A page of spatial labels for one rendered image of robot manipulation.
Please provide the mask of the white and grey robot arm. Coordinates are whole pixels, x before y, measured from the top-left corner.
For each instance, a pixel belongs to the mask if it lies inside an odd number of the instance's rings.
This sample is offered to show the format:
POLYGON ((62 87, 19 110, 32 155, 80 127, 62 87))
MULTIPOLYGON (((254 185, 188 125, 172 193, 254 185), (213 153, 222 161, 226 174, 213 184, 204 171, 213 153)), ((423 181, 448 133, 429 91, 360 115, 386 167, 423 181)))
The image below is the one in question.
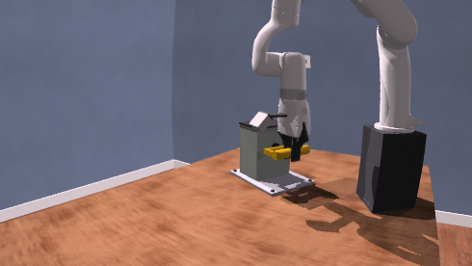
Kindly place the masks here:
MULTIPOLYGON (((412 133, 413 125, 424 126, 424 120, 412 118, 410 114, 410 58, 407 45, 416 38, 416 21, 402 0, 350 1, 361 14, 369 18, 375 16, 379 23, 380 122, 375 123, 375 128, 412 133)), ((282 99, 306 100, 305 57, 300 53, 267 52, 267 48, 275 35, 299 25, 300 5, 300 0, 273 0, 271 20, 259 32, 253 45, 254 72, 260 76, 280 77, 282 99)), ((273 118, 284 117, 287 115, 259 111, 249 124, 263 133, 273 118)))

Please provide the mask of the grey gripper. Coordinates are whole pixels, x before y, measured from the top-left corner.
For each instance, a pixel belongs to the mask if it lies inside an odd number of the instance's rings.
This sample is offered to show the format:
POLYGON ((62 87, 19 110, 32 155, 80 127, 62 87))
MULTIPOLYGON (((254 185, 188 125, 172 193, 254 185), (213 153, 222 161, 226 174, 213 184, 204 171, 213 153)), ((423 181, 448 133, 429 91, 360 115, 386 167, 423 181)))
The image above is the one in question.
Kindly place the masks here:
POLYGON ((287 115, 287 117, 284 118, 277 118, 277 128, 280 132, 277 131, 277 133, 282 139, 282 144, 284 145, 283 149, 292 147, 290 157, 291 162, 300 161, 301 147, 303 143, 309 141, 308 136, 310 135, 310 113, 308 102, 306 100, 281 98, 279 101, 278 112, 287 115), (297 141, 297 139, 299 140, 297 141))

